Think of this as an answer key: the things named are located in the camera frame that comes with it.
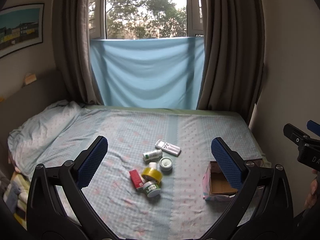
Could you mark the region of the person's right hand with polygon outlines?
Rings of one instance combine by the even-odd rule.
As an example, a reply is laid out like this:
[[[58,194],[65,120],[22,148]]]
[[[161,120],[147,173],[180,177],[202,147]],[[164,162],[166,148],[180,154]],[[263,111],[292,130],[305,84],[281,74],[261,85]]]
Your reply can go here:
[[[305,203],[304,203],[304,209],[309,209],[309,208],[313,207],[314,204],[316,203],[316,201],[317,201],[317,195],[316,195],[317,187],[318,187],[318,183],[317,183],[317,179],[315,178],[310,184],[310,189],[309,189],[308,195],[307,195]]]

